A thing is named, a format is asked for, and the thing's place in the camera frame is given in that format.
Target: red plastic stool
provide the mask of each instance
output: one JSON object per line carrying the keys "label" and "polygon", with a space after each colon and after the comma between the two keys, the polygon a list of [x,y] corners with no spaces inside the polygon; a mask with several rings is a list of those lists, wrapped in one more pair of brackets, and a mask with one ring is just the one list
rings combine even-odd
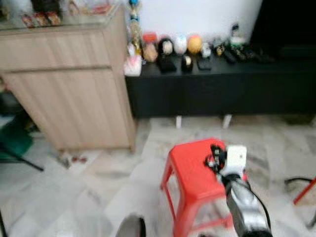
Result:
{"label": "red plastic stool", "polygon": [[[218,198],[225,198],[225,188],[217,181],[216,175],[204,166],[205,157],[211,153],[211,144],[217,144],[222,149],[225,145],[216,139],[207,139],[175,146],[168,156],[160,188],[165,191],[170,205],[174,237],[187,237],[189,232],[206,227],[233,225],[231,215],[199,226],[193,226],[199,209]],[[167,188],[167,182],[174,173],[178,179],[180,200],[175,214],[172,199]]]}

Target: wooden cabinet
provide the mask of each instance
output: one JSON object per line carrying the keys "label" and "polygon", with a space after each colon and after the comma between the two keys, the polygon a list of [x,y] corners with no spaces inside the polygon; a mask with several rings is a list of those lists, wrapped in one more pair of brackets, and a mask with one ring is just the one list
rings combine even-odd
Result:
{"label": "wooden cabinet", "polygon": [[5,82],[59,150],[133,149],[123,8],[105,26],[0,33]]}

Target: floor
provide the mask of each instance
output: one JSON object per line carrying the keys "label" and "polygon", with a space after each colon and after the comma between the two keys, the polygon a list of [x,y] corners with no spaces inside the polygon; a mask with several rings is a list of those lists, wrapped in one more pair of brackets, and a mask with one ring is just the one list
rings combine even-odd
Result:
{"label": "floor", "polygon": [[294,208],[291,200],[306,184],[286,190],[283,180],[315,176],[316,128],[288,125],[278,116],[235,116],[228,129],[221,125],[218,117],[184,117],[180,129],[172,118],[141,120],[135,153],[83,151],[77,155],[88,162],[69,169],[45,139],[36,138],[26,157],[44,166],[44,173],[24,164],[0,164],[0,209],[9,236],[115,236],[124,216],[136,210],[155,213],[148,236],[171,236],[170,213],[158,188],[167,153],[175,144],[208,137],[247,146],[249,180],[267,204],[274,236],[315,236],[315,229],[305,228],[315,199]]}

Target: wall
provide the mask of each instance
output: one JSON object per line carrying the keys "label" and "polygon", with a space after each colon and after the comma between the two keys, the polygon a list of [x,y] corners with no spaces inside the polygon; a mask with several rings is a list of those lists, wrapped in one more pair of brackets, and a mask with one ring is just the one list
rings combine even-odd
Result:
{"label": "wall", "polygon": [[141,0],[140,21],[143,32],[159,35],[200,33],[205,38],[227,37],[239,22],[247,39],[262,0]]}

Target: white ball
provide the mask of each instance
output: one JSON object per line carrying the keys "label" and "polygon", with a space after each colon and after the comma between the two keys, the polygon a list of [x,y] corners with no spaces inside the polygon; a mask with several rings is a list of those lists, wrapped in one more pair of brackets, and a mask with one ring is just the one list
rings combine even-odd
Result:
{"label": "white ball", "polygon": [[184,54],[187,51],[188,43],[185,36],[177,36],[174,41],[174,51],[177,54]]}

